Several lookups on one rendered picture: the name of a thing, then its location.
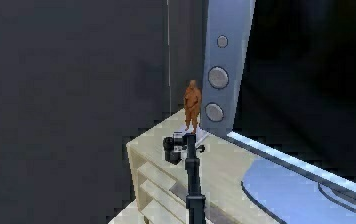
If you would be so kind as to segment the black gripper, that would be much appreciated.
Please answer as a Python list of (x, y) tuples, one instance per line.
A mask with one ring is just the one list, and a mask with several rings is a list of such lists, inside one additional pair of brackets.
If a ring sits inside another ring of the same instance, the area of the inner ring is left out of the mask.
[(166, 137), (163, 139), (163, 149), (167, 162), (177, 165), (181, 161), (182, 144), (181, 138)]

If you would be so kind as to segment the cream television stand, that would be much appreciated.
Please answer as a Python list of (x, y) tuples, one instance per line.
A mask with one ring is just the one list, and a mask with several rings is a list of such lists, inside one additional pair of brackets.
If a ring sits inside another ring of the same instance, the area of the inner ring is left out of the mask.
[[(127, 144), (136, 199), (108, 224), (189, 224), (183, 163), (164, 160), (162, 140), (184, 127), (179, 111)], [(201, 139), (200, 182), (205, 224), (279, 224), (243, 192), (241, 180), (257, 156), (217, 136)]]

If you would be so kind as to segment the orange human figure statue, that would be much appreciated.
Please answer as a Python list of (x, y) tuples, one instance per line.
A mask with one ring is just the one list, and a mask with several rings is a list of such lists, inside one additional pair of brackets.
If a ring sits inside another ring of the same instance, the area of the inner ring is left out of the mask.
[(202, 94), (196, 85), (195, 80), (191, 80), (184, 94), (184, 110), (185, 110), (185, 130), (190, 126), (193, 127), (192, 133), (195, 134), (198, 127), (198, 115), (200, 113)]

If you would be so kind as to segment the silver flat television set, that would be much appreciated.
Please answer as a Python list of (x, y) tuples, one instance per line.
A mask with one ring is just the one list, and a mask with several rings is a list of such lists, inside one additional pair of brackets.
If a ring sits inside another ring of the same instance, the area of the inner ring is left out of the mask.
[(203, 128), (277, 224), (356, 224), (356, 0), (209, 0)]

